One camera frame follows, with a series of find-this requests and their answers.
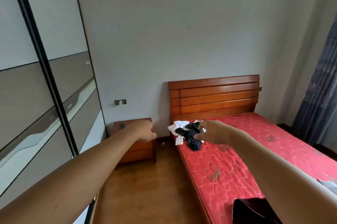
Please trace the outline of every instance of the nightstand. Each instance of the nightstand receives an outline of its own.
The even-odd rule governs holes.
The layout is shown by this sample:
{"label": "nightstand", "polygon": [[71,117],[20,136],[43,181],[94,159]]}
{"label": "nightstand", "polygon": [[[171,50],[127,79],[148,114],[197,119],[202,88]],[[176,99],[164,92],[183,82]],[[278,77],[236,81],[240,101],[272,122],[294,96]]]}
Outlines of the nightstand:
{"label": "nightstand", "polygon": [[[140,118],[140,119],[133,119],[133,120],[124,120],[124,121],[118,121],[114,123],[114,127],[112,130],[112,134],[118,133],[120,131],[119,124],[124,123],[125,126],[137,121],[137,120],[151,120],[151,118]],[[150,141],[148,143],[140,143],[135,142],[129,150],[124,154],[124,156],[119,161],[119,164],[121,163],[128,163],[128,162],[134,162],[144,159],[153,159],[153,162],[156,162],[156,142],[155,140]]]}

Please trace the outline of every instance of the left hand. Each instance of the left hand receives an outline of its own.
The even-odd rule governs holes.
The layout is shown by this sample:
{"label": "left hand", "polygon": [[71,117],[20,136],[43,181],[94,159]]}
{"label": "left hand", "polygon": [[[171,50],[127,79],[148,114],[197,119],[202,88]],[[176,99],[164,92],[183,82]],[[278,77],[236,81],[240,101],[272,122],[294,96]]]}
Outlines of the left hand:
{"label": "left hand", "polygon": [[126,126],[125,129],[134,133],[139,142],[147,143],[157,138],[157,135],[151,131],[152,123],[149,120],[137,120]]}

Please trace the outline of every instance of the pile of clothes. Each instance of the pile of clothes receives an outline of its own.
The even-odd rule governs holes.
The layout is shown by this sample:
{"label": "pile of clothes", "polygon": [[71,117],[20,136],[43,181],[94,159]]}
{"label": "pile of clothes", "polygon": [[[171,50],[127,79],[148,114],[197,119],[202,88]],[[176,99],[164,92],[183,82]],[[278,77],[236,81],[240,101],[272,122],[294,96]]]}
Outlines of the pile of clothes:
{"label": "pile of clothes", "polygon": [[200,123],[201,121],[199,120],[191,124],[189,121],[175,121],[168,129],[173,135],[178,136],[176,138],[176,145],[182,145],[183,139],[185,139],[187,140],[188,147],[193,151],[197,151],[200,150],[201,145],[204,143],[194,138],[194,135],[205,132],[205,130],[199,130]]}

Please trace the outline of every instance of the curtain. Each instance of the curtain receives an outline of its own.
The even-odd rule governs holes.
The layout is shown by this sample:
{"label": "curtain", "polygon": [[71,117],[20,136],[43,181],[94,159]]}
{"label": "curtain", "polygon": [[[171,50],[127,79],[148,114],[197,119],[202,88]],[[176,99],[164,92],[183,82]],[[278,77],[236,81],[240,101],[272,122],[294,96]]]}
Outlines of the curtain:
{"label": "curtain", "polygon": [[337,14],[293,123],[294,135],[320,143],[337,110]]}

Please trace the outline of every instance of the bed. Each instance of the bed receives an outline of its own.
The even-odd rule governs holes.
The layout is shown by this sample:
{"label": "bed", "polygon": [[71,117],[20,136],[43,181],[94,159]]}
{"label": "bed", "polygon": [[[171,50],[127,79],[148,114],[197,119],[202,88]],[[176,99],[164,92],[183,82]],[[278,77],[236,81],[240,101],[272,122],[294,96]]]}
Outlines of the bed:
{"label": "bed", "polygon": [[[337,162],[254,113],[259,75],[169,82],[171,123],[220,120],[248,132],[255,140],[315,179],[337,180]],[[253,176],[228,145],[205,142],[178,150],[206,223],[232,223],[235,198],[263,198]]]}

